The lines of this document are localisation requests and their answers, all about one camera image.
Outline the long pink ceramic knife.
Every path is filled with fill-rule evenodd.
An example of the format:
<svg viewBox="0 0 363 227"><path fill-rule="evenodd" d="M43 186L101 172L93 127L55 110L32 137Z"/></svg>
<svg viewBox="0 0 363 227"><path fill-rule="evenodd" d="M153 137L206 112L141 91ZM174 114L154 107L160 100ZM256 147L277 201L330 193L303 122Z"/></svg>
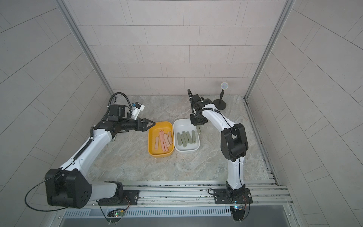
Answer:
<svg viewBox="0 0 363 227"><path fill-rule="evenodd" d="M163 152L167 152L167 148L165 147L165 143L164 143L164 131L163 130L160 130L159 131L159 138L160 138L160 143L161 143L162 151Z"/></svg>

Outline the white plastic storage box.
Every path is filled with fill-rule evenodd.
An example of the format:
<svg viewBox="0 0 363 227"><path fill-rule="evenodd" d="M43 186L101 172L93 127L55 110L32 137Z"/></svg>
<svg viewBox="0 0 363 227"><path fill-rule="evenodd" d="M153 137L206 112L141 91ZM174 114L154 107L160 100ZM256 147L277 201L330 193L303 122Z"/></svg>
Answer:
<svg viewBox="0 0 363 227"><path fill-rule="evenodd" d="M199 149L200 140L199 140L198 130L197 130L196 126L191 124L190 119L176 120L173 124L173 127L174 127L174 138L175 138L174 146L179 153L182 153L182 154L193 153ZM178 141L177 141L177 133L179 132L181 135L183 131L186 131L186 132L189 131L191 136L192 136L192 131L195 131L196 132L196 144L187 143L187 146L185 148L183 147L183 145L179 146Z"/></svg>

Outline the yellow plastic storage box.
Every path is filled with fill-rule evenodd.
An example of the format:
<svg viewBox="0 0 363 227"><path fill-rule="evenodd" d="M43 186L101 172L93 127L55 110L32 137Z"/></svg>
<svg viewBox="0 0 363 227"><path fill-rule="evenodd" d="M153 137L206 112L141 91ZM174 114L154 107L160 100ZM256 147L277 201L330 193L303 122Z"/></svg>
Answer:
<svg viewBox="0 0 363 227"><path fill-rule="evenodd" d="M163 130L164 133L168 134L169 131L172 132L172 138L173 138L173 127L170 122L158 122L154 127L152 127L148 132L148 152L151 156L156 158L162 158L170 156L174 151L174 138L173 143L169 147L168 152L163 152L161 143L159 140L159 147L158 150L155 150L155 139L158 136L159 137L159 131Z"/></svg>

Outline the pink fruit knife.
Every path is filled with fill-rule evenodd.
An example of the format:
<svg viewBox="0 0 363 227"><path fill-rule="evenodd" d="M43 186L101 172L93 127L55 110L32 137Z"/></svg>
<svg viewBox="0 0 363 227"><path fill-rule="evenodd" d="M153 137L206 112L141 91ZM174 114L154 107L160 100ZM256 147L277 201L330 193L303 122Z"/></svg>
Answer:
<svg viewBox="0 0 363 227"><path fill-rule="evenodd" d="M158 150L159 147L159 137L157 136L155 139L155 150Z"/></svg>

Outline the green knife front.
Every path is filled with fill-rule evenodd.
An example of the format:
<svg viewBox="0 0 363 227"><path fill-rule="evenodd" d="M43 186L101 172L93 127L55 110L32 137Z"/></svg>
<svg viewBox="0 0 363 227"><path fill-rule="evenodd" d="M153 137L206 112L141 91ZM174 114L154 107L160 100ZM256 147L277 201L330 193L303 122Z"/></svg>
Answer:
<svg viewBox="0 0 363 227"><path fill-rule="evenodd" d="M177 141L178 141L178 145L181 146L182 145L182 140L181 140L181 135L180 135L179 132L177 133Z"/></svg>

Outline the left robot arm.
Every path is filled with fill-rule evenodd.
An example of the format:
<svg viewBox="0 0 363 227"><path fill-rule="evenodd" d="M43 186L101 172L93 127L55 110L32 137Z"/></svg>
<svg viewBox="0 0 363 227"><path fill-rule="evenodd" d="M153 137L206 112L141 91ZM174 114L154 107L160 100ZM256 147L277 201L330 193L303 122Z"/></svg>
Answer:
<svg viewBox="0 0 363 227"><path fill-rule="evenodd" d="M90 137L82 147L58 169L50 169L45 177L47 203L55 206L58 211L67 208L83 208L89 201L101 200L106 204L121 204L124 201L121 182L90 183L86 179L89 168L103 148L117 134L129 131L148 131L156 125L149 119L141 119L139 113L144 109L141 103L132 104L128 99L126 105L116 105L112 101L117 96L127 96L120 92L114 93L108 102L107 111L95 126L90 128Z"/></svg>

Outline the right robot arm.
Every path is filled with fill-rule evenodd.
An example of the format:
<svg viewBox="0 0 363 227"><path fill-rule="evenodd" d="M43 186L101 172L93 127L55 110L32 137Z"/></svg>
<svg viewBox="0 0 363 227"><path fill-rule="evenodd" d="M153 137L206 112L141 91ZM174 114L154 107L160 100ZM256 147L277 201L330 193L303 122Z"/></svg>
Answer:
<svg viewBox="0 0 363 227"><path fill-rule="evenodd" d="M211 100L192 94L190 89L187 92L192 108L191 124L199 126L210 122L220 132L220 148L228 164L227 196L236 201L246 192L243 167L249 145L245 127L225 117Z"/></svg>

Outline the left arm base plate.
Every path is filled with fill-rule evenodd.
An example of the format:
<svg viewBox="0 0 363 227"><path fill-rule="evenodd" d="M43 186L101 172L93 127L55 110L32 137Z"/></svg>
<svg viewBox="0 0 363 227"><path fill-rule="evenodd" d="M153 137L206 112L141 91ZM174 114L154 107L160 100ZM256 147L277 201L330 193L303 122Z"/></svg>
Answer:
<svg viewBox="0 0 363 227"><path fill-rule="evenodd" d="M117 192L115 196L111 198L100 199L98 205L101 206L128 206L137 205L139 199L139 190L126 190L122 193Z"/></svg>

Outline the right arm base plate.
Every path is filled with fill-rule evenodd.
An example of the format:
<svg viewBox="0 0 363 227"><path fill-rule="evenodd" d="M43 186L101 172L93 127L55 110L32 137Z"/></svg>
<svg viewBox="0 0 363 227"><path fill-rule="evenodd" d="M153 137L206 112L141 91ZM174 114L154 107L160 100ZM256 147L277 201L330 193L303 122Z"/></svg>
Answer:
<svg viewBox="0 0 363 227"><path fill-rule="evenodd" d="M240 189L212 189L211 192L214 197L215 204L252 204L252 195L248 188Z"/></svg>

